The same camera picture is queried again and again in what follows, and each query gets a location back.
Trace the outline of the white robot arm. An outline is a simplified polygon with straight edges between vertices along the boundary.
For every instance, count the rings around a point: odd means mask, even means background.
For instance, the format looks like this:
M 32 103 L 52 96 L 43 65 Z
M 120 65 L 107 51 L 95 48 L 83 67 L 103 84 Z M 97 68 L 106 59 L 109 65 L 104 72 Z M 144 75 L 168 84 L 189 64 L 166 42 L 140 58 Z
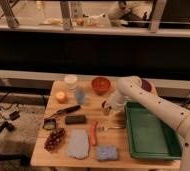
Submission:
M 104 114 L 121 109 L 127 100 L 138 102 L 184 139 L 180 171 L 190 171 L 190 110 L 144 90 L 142 81 L 138 76 L 119 78 L 115 91 L 103 105 Z

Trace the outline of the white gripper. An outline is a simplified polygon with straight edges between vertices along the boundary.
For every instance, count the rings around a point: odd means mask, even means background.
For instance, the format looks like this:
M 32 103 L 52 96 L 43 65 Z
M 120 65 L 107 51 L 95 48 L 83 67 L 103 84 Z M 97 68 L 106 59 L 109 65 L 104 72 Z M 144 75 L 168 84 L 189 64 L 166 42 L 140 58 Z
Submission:
M 125 97 L 118 91 L 113 92 L 108 98 L 108 104 L 105 104 L 105 107 L 108 109 L 108 113 L 105 115 L 109 115 L 113 110 L 122 110 L 125 105 Z

